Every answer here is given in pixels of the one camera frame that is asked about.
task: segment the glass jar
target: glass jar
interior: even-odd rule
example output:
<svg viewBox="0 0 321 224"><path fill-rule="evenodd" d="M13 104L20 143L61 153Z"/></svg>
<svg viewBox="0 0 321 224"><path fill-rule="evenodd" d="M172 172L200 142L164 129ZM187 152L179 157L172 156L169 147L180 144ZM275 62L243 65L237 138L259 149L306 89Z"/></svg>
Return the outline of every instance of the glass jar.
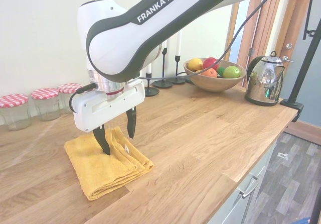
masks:
<svg viewBox="0 0 321 224"><path fill-rule="evenodd" d="M60 102L62 104L61 108L63 113L65 114L72 114L73 112L69 108L69 99L72 94L76 92L77 89L81 88L82 86L77 83L67 83L58 87Z"/></svg>
<svg viewBox="0 0 321 224"><path fill-rule="evenodd" d="M59 92L55 88L41 88L31 94L41 121L51 121L60 117Z"/></svg>
<svg viewBox="0 0 321 224"><path fill-rule="evenodd" d="M0 115L9 131L17 131L31 125L28 97L12 94L0 97Z"/></svg>

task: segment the cabinet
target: cabinet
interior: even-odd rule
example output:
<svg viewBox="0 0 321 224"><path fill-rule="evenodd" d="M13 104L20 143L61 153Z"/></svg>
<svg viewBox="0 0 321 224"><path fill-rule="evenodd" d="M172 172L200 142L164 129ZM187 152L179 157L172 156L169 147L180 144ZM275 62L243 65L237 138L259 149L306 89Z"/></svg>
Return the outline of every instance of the cabinet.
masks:
<svg viewBox="0 0 321 224"><path fill-rule="evenodd" d="M209 224L246 224L255 204L275 144L209 221Z"/></svg>

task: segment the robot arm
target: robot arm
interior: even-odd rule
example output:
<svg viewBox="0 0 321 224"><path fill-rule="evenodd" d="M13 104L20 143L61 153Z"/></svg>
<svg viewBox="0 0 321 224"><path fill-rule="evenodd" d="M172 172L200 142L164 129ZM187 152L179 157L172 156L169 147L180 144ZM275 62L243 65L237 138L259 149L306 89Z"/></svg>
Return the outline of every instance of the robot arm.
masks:
<svg viewBox="0 0 321 224"><path fill-rule="evenodd" d="M127 112L128 133L134 136L136 106L144 101L139 71L162 51L162 42L204 13L242 0L142 0L130 10L111 0L83 4L78 11L82 46L95 91L72 101L77 128L94 131L110 154L104 123Z"/></svg>
<svg viewBox="0 0 321 224"><path fill-rule="evenodd" d="M142 0L124 14L95 22L86 51L92 67L113 82L126 82L150 62L149 53L204 13L241 0Z"/></svg>

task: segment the baseboard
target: baseboard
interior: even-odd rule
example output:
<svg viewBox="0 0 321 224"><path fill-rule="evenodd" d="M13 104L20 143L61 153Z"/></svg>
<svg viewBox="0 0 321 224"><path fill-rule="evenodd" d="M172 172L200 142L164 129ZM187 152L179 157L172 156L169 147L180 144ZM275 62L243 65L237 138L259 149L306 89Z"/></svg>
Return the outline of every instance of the baseboard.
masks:
<svg viewBox="0 0 321 224"><path fill-rule="evenodd" d="M297 121L296 123L291 123L288 128L285 129L285 132L321 146L320 127Z"/></svg>

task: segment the towel tag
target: towel tag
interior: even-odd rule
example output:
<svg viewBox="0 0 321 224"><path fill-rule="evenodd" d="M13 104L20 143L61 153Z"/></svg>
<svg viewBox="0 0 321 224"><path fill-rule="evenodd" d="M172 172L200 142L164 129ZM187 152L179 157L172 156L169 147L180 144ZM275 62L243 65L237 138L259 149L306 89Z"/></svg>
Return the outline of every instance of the towel tag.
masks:
<svg viewBox="0 0 321 224"><path fill-rule="evenodd" d="M127 152L127 154L130 155L130 153L129 153L129 148L127 147L127 145L125 145L125 151Z"/></svg>

